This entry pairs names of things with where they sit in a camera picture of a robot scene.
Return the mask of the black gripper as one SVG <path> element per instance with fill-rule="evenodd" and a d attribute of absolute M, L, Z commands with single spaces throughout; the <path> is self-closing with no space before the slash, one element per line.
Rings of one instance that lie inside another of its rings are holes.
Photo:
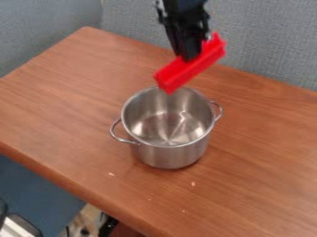
<path fill-rule="evenodd" d="M 184 61 L 198 57 L 202 42 L 209 38 L 209 0 L 154 0 L 158 21 L 163 21 L 175 55 Z"/>

